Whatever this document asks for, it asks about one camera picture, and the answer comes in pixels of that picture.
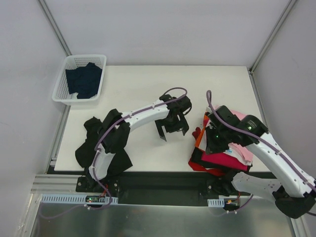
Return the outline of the magenta t shirt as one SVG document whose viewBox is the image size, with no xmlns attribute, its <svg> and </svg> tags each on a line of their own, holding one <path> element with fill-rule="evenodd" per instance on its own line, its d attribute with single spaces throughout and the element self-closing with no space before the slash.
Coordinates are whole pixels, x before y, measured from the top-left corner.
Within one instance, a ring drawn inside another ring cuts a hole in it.
<svg viewBox="0 0 316 237">
<path fill-rule="evenodd" d="M 252 165 L 253 154 L 241 145 L 230 143 L 229 148 L 223 153 L 206 154 L 206 126 L 210 125 L 208 118 L 209 112 L 205 112 L 203 117 L 203 127 L 198 139 L 196 140 L 196 147 L 202 151 L 200 163 L 205 168 L 227 167 L 247 171 L 248 167 Z"/>
</svg>

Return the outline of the red t shirt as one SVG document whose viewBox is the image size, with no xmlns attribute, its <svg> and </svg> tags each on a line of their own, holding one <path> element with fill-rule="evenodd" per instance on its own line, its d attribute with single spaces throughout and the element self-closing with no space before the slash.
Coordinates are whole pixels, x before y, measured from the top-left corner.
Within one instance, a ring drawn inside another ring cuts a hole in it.
<svg viewBox="0 0 316 237">
<path fill-rule="evenodd" d="M 196 127 L 195 131 L 192 133 L 192 135 L 196 141 L 198 140 L 200 133 L 201 133 L 201 129 L 199 127 Z M 200 150 L 195 148 L 192 155 L 191 155 L 190 160 L 188 161 L 188 165 L 192 168 L 192 170 L 200 171 L 200 172 L 207 172 L 207 173 L 214 175 L 216 177 L 221 177 L 224 175 L 224 172 L 218 168 L 206 169 L 202 165 L 193 162 L 193 157 L 196 156 L 199 152 L 200 152 Z"/>
</svg>

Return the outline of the white plastic laundry basket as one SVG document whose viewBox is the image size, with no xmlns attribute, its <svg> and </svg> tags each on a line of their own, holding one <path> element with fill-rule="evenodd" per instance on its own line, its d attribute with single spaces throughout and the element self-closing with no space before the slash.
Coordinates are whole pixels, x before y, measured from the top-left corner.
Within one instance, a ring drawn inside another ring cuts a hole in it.
<svg viewBox="0 0 316 237">
<path fill-rule="evenodd" d="M 52 93 L 52 100 L 55 102 L 61 102 L 67 106 L 82 105 L 82 106 L 94 106 L 99 102 L 101 96 L 102 84 L 105 75 L 107 57 L 103 54 L 77 54 L 71 55 L 65 58 L 59 75 L 57 77 L 55 87 Z M 94 63 L 102 70 L 99 88 L 93 97 L 89 99 L 78 99 L 78 93 L 71 94 L 69 92 L 68 83 L 66 79 L 66 70 L 74 70 L 78 67 L 86 66 L 88 63 Z"/>
</svg>

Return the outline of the white t shirt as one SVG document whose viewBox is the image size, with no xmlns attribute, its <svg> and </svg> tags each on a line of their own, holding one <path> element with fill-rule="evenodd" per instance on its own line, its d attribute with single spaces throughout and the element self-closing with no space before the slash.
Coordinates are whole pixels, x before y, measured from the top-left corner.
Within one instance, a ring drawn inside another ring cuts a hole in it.
<svg viewBox="0 0 316 237">
<path fill-rule="evenodd" d="M 204 117 L 203 117 L 203 129 L 201 130 L 200 135 L 200 142 L 198 148 L 202 151 L 206 149 L 206 132 L 205 129 L 207 126 L 210 125 L 210 119 L 207 117 L 207 113 L 210 113 L 211 109 L 209 107 L 206 108 Z M 253 154 L 248 151 L 246 148 L 242 147 L 241 145 L 230 143 L 229 149 L 224 151 L 223 154 L 232 156 L 236 158 L 240 163 L 243 165 L 250 166 L 253 161 Z"/>
</svg>

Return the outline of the pink t shirt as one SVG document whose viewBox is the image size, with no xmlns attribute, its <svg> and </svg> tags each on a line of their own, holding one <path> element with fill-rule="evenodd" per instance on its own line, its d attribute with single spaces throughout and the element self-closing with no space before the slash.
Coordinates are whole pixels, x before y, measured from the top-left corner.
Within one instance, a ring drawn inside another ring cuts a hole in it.
<svg viewBox="0 0 316 237">
<path fill-rule="evenodd" d="M 247 166 L 250 166 L 253 161 L 253 153 L 247 148 L 235 143 L 230 143 L 229 149 L 224 151 L 224 154 L 236 158 L 240 163 Z"/>
</svg>

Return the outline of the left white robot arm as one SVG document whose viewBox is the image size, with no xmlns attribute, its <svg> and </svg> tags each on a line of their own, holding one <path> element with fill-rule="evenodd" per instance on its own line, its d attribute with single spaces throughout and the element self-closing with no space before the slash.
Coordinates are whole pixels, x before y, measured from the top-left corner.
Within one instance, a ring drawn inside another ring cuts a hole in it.
<svg viewBox="0 0 316 237">
<path fill-rule="evenodd" d="M 164 94 L 152 105 L 138 110 L 120 113 L 112 109 L 97 130 L 96 154 L 88 168 L 91 176 L 87 186 L 94 192 L 104 188 L 104 178 L 116 176 L 133 166 L 125 150 L 129 135 L 135 129 L 154 122 L 163 140 L 165 133 L 189 130 L 185 118 L 192 109 L 192 103 L 186 96 L 179 98 Z"/>
</svg>

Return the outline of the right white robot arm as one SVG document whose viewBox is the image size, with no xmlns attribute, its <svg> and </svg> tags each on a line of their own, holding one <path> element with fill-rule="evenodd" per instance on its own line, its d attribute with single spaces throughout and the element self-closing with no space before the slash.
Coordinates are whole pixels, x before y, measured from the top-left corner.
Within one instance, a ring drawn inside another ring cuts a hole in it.
<svg viewBox="0 0 316 237">
<path fill-rule="evenodd" d="M 270 202 L 286 216 L 297 219 L 310 212 L 316 203 L 316 180 L 301 169 L 276 143 L 268 128 L 255 116 L 239 119 L 226 106 L 206 109 L 210 125 L 205 129 L 206 153 L 227 150 L 230 143 L 253 153 L 274 175 L 273 179 L 234 171 L 222 182 L 228 195 L 246 192 Z"/>
</svg>

